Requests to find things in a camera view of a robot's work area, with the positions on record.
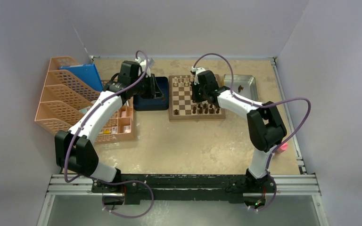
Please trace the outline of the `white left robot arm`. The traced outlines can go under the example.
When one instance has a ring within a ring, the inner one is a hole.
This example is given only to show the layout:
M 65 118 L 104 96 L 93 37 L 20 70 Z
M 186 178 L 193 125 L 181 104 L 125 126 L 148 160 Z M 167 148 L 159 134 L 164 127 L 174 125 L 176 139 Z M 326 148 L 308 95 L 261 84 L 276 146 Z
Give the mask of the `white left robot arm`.
M 98 99 L 84 116 L 69 130 L 59 130 L 55 137 L 56 164 L 64 171 L 103 181 L 111 193 L 120 190 L 120 171 L 99 160 L 94 143 L 114 113 L 134 95 L 145 99 L 162 98 L 150 68 L 154 61 L 123 61 L 116 73 L 103 87 Z

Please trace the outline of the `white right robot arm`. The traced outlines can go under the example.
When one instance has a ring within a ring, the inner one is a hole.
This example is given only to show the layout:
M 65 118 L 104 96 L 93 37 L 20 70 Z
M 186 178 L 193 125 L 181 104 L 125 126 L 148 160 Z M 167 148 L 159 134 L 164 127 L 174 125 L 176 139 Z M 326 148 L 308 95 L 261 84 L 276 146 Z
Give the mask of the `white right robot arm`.
M 252 162 L 246 171 L 246 186 L 250 191 L 258 191 L 269 177 L 273 152 L 287 135 L 277 107 L 273 102 L 256 102 L 238 95 L 229 87 L 219 87 L 214 73 L 203 67 L 192 68 L 191 74 L 194 76 L 192 100 L 207 101 L 246 119 L 249 138 L 254 146 Z

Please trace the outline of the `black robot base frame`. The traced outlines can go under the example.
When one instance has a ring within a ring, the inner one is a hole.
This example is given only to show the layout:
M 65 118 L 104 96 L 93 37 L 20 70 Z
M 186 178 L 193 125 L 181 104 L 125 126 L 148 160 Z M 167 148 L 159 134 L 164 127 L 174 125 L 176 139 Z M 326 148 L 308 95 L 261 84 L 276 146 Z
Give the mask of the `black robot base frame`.
M 113 182 L 94 180 L 93 193 L 125 196 L 127 205 L 142 200 L 225 201 L 231 204 L 261 206 L 266 196 L 276 191 L 272 177 L 258 186 L 246 183 L 246 174 L 121 174 Z

